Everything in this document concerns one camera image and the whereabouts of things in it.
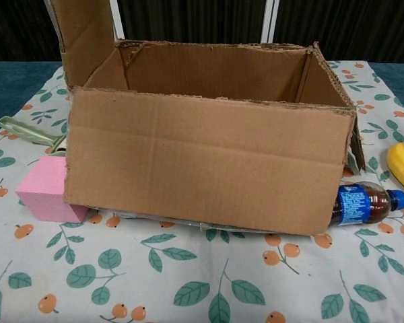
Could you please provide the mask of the brown cardboard box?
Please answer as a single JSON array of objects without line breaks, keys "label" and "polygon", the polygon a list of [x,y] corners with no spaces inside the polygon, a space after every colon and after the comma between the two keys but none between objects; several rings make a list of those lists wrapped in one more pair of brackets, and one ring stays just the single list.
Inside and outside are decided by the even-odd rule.
[{"label": "brown cardboard box", "polygon": [[73,94],[64,199],[323,233],[357,112],[318,44],[115,40],[109,0],[52,0]]}]

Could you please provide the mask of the green white drink can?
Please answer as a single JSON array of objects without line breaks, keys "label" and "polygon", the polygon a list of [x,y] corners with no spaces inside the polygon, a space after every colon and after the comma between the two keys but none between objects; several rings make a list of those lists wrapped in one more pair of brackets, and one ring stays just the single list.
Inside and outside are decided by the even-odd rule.
[{"label": "green white drink can", "polygon": [[117,211],[112,209],[101,209],[97,208],[98,211],[111,213],[112,215],[118,215],[123,219],[151,219],[154,221],[175,221],[175,219],[170,217],[162,217],[159,215],[148,215],[142,213],[134,213],[134,212],[124,212],[124,211]]}]

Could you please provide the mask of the floral leaf print tablecloth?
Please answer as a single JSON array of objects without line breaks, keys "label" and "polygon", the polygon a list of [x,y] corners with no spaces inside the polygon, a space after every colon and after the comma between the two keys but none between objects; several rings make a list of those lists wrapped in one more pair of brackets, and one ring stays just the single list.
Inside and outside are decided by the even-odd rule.
[{"label": "floral leaf print tablecloth", "polygon": [[[59,134],[70,101],[60,67],[10,116]],[[0,323],[404,323],[404,210],[317,236],[38,221],[15,189],[49,153],[0,129]]]}]

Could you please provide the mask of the pink foam cube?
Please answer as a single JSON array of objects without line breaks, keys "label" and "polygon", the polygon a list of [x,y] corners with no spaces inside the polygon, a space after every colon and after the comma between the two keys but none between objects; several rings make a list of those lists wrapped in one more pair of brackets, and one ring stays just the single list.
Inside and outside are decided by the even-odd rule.
[{"label": "pink foam cube", "polygon": [[64,157],[40,158],[16,188],[22,202],[40,221],[80,223],[88,208],[64,201],[67,168]]}]

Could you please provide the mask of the cola bottle blue label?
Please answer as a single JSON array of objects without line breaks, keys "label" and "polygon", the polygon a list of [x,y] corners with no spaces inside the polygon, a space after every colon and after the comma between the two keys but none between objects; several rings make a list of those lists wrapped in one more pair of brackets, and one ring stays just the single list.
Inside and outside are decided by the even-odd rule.
[{"label": "cola bottle blue label", "polygon": [[333,207],[330,226],[373,224],[391,212],[404,209],[402,190],[385,190],[373,182],[341,185]]}]

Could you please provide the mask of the teal table cover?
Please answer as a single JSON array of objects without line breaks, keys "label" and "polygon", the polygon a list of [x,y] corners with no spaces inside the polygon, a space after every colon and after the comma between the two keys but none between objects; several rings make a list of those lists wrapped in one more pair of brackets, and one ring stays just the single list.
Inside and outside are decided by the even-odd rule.
[{"label": "teal table cover", "polygon": [[[404,104],[404,63],[369,66]],[[18,112],[60,67],[58,61],[0,61],[0,118]]]}]

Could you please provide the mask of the white double frame post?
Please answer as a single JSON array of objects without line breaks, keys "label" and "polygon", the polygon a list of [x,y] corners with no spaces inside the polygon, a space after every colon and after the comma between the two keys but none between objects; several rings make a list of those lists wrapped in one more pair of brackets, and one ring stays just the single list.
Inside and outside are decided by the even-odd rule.
[{"label": "white double frame post", "polygon": [[260,43],[273,43],[280,0],[265,0]]}]

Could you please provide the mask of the wide white frame post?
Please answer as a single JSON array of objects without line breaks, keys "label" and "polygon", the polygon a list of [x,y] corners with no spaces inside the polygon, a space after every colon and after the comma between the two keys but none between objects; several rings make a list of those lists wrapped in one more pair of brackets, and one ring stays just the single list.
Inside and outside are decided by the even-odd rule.
[{"label": "wide white frame post", "polygon": [[118,0],[109,0],[112,13],[112,20],[114,24],[114,37],[115,40],[125,39],[125,31],[121,19]]}]

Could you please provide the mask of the green handled lint roller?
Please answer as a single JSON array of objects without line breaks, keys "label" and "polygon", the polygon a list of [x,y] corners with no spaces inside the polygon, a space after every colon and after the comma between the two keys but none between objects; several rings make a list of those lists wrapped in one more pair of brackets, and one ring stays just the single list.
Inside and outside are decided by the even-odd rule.
[{"label": "green handled lint roller", "polygon": [[52,135],[10,116],[0,118],[0,127],[24,140],[51,148],[49,155],[64,157],[67,152],[67,135]]}]

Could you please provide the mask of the thin slanted white frame post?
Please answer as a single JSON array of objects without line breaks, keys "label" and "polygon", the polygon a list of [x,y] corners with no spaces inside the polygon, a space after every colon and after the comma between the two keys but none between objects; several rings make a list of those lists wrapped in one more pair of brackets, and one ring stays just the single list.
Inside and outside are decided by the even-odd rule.
[{"label": "thin slanted white frame post", "polygon": [[46,6],[46,9],[48,11],[50,20],[53,24],[53,27],[55,29],[58,41],[59,41],[59,48],[60,48],[60,53],[64,52],[64,47],[63,47],[63,39],[62,39],[62,35],[61,35],[61,30],[59,27],[59,23],[58,23],[58,19],[57,19],[57,15],[55,13],[55,9],[53,7],[53,3],[52,0],[43,0],[44,4]]}]

